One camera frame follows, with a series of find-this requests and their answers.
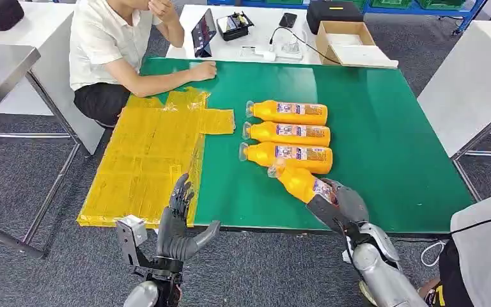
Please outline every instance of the smartphone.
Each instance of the smartphone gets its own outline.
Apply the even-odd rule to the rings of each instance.
[[[283,14],[281,20],[279,21],[280,27],[292,28],[295,25],[296,15],[291,13]]]

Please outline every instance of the bottle cap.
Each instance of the bottle cap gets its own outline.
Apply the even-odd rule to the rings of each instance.
[[[251,100],[245,103],[245,117],[250,118],[253,116],[253,104],[254,102]]]
[[[238,159],[240,159],[240,161],[246,161],[247,160],[248,147],[249,147],[249,145],[245,142],[242,142],[240,144],[240,152],[238,153]]]
[[[251,139],[251,124],[249,122],[245,122],[242,127],[242,138]]]
[[[271,167],[268,168],[268,177],[278,178],[281,176],[284,170],[285,170],[285,160],[282,158],[278,158],[274,161]]]

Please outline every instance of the man's arm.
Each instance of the man's arm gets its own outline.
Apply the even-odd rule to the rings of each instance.
[[[157,29],[174,47],[183,46],[184,31],[174,5],[170,0],[150,0],[148,7],[162,22]]]
[[[140,76],[123,58],[106,63],[104,68],[137,97],[146,97],[173,90],[187,82],[213,79],[215,62],[205,61],[198,66],[168,75]]]

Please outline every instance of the bottle label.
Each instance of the bottle label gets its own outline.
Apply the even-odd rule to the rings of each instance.
[[[285,125],[278,123],[276,125],[276,134],[278,136],[309,136],[312,138],[322,138],[325,136],[325,127],[306,126],[306,125]]]
[[[320,195],[330,203],[336,203],[336,193],[334,192],[334,189],[320,179],[315,179],[315,183],[313,184],[313,192]]]
[[[278,113],[292,113],[299,115],[321,115],[323,113],[322,107],[316,104],[295,104],[292,102],[278,102]]]
[[[327,150],[320,147],[276,146],[276,158],[326,161]]]

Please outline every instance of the black shorts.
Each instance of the black shorts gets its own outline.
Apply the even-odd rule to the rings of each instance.
[[[74,91],[74,104],[85,116],[103,126],[113,127],[130,91],[119,84],[95,83]]]
[[[426,295],[428,306],[473,307],[460,272],[460,258],[455,242],[451,239],[439,255],[441,281]]]

